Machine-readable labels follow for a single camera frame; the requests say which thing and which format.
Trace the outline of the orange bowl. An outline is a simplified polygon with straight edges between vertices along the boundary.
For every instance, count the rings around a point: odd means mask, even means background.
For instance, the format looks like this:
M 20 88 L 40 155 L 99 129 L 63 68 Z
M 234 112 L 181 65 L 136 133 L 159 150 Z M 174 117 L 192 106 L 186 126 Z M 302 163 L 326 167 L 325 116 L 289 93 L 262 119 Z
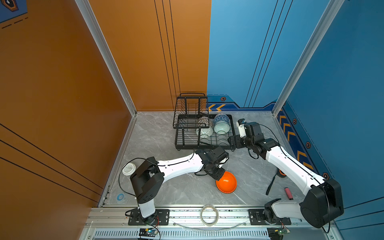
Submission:
M 221 179 L 216 181 L 216 186 L 220 192 L 230 194 L 237 188 L 237 179 L 232 173 L 226 171 Z

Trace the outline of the green spiral bowl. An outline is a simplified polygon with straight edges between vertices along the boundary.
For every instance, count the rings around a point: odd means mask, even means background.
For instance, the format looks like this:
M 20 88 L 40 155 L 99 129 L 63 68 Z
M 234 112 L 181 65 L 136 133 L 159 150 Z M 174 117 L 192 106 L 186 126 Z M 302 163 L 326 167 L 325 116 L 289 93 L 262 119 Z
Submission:
M 230 131 L 231 126 L 225 121 L 217 122 L 214 126 L 214 131 L 216 134 L 223 135 Z

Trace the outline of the green geometric patterned bowl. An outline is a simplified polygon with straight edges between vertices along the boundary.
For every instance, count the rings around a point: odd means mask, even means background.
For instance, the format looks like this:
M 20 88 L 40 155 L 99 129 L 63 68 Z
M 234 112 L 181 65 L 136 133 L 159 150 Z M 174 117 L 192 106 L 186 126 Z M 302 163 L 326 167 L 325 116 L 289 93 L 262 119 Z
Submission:
M 212 136 L 213 129 L 212 129 L 212 127 L 198 128 L 198 129 L 196 129 L 196 134 L 198 137 L 200 137 L 202 139 L 206 139 L 206 138 L 209 138 Z

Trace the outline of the brown patterned bowl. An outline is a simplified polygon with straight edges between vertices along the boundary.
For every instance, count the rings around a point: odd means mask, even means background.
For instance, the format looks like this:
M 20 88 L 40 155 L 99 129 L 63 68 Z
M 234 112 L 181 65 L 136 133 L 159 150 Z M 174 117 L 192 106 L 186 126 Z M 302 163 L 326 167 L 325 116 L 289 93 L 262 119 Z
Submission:
M 213 127 L 213 122 L 208 116 L 202 116 L 198 119 L 198 127 L 200 128 L 212 128 Z

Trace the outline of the blue triangle patterned bowl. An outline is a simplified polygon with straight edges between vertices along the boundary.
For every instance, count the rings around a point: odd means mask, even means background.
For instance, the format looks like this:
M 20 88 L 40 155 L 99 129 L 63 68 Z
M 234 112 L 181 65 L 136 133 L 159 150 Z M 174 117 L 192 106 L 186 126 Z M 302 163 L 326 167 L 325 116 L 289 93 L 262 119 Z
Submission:
M 229 116 L 226 114 L 217 114 L 217 115 L 215 115 L 213 122 L 214 122 L 214 125 L 219 124 L 219 123 L 226 123 L 229 125 L 231 120 L 230 120 Z

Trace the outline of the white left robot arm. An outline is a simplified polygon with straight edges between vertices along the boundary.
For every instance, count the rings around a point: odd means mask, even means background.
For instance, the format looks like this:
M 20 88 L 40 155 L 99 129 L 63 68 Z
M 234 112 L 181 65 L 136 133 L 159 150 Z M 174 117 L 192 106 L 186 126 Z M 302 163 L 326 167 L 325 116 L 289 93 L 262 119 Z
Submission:
M 142 218 L 155 214 L 154 198 L 161 186 L 168 180 L 204 171 L 214 180 L 219 181 L 225 169 L 222 166 L 229 160 L 229 153 L 222 147 L 213 150 L 196 150 L 192 154 L 167 161 L 156 161 L 154 157 L 144 160 L 130 176 Z

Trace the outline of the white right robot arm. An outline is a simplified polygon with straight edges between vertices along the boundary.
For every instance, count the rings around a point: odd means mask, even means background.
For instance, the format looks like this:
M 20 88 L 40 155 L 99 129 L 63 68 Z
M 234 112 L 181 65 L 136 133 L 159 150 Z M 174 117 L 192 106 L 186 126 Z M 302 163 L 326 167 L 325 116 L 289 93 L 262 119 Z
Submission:
M 282 171 L 302 191 L 302 202 L 275 199 L 265 204 L 266 222 L 275 224 L 283 218 L 304 219 L 315 228 L 322 228 L 344 214 L 341 185 L 334 179 L 325 179 L 316 174 L 280 145 L 277 138 L 265 138 L 262 125 L 237 121 L 239 134 L 228 141 L 237 149 L 246 148 L 254 159 L 262 158 Z

